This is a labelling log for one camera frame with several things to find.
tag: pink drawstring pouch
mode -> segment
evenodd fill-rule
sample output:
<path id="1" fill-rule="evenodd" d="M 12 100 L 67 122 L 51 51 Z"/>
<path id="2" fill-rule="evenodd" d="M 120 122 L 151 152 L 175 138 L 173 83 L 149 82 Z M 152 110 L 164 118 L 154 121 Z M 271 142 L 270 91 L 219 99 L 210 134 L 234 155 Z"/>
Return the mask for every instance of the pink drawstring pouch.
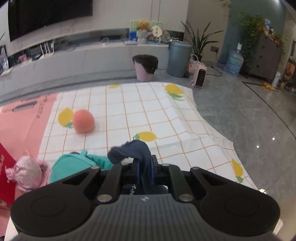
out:
<path id="1" fill-rule="evenodd" d="M 6 168 L 5 172 L 8 182 L 17 182 L 24 191 L 28 191 L 45 186 L 50 170 L 46 162 L 22 156 L 13 168 Z"/>

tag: teal wall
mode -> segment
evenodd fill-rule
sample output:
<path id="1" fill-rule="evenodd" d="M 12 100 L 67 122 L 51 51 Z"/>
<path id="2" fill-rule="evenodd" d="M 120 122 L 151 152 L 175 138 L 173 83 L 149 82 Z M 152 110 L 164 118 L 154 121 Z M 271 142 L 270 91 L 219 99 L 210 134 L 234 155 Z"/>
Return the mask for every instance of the teal wall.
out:
<path id="1" fill-rule="evenodd" d="M 237 48 L 241 41 L 241 29 L 236 15 L 240 12 L 260 14 L 271 22 L 276 34 L 283 34 L 286 7 L 280 0 L 232 0 L 228 24 L 219 60 L 226 62 L 230 51 Z"/>

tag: pink mat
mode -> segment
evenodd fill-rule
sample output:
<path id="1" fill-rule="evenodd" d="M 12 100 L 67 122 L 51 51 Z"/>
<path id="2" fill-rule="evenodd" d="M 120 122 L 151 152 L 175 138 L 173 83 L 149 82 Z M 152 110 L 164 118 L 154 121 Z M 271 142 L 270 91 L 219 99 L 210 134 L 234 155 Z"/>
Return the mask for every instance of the pink mat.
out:
<path id="1" fill-rule="evenodd" d="M 57 94 L 4 106 L 0 113 L 0 142 L 10 155 L 19 159 L 25 151 L 37 158 L 43 134 Z M 15 197 L 22 192 L 16 189 Z M 5 235 L 9 211 L 0 209 L 0 236 Z"/>

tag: pink heater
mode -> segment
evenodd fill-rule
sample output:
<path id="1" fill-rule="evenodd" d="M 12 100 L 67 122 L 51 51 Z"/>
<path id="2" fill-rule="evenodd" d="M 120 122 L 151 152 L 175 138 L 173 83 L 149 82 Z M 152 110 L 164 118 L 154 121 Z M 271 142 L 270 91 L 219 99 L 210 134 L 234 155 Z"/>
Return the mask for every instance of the pink heater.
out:
<path id="1" fill-rule="evenodd" d="M 207 67 L 203 63 L 199 62 L 197 64 L 196 70 L 194 71 L 192 86 L 202 88 L 205 81 L 206 74 L 207 74 Z"/>

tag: black floor border line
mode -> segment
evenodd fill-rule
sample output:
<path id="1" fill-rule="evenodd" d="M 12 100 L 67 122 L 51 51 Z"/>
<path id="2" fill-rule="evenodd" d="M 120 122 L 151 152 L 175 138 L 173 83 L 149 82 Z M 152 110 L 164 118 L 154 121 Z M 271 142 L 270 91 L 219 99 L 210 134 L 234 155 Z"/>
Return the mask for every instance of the black floor border line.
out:
<path id="1" fill-rule="evenodd" d="M 136 76 L 132 76 L 132 77 L 119 77 L 119 78 L 107 78 L 107 79 L 88 80 L 88 81 L 77 82 L 77 83 L 73 82 L 72 84 L 64 84 L 64 85 L 59 85 L 59 86 L 56 86 L 56 87 L 49 87 L 49 88 L 45 88 L 45 89 L 42 89 L 42 90 L 32 91 L 32 92 L 28 92 L 28 93 L 23 94 L 23 95 L 12 97 L 12 98 L 9 98 L 9 99 L 6 99 L 6 100 L 1 101 L 0 102 L 0 105 L 2 105 L 2 103 L 8 102 L 8 101 L 14 100 L 14 99 L 21 100 L 22 97 L 26 97 L 27 95 L 31 95 L 31 94 L 35 94 L 35 93 L 38 94 L 38 93 L 43 92 L 43 91 L 55 90 L 55 89 L 62 88 L 62 87 L 67 87 L 67 86 L 75 86 L 75 85 L 81 85 L 81 84 L 89 84 L 91 82 L 98 82 L 98 81 L 130 80 L 130 79 L 136 79 L 136 78 L 137 78 Z"/>
<path id="2" fill-rule="evenodd" d="M 252 92 L 254 92 L 276 115 L 277 117 L 282 121 L 282 123 L 288 128 L 288 130 L 290 131 L 290 133 L 292 134 L 292 136 L 295 138 L 296 140 L 296 136 L 294 135 L 294 133 L 291 131 L 291 129 L 288 127 L 288 125 L 283 121 L 283 119 L 276 113 L 276 111 L 260 96 L 258 95 L 250 86 L 248 85 L 258 85 L 258 86 L 263 86 L 261 84 L 255 84 L 255 83 L 250 83 L 250 82 L 245 82 L 242 81 L 242 83 L 247 86 Z"/>

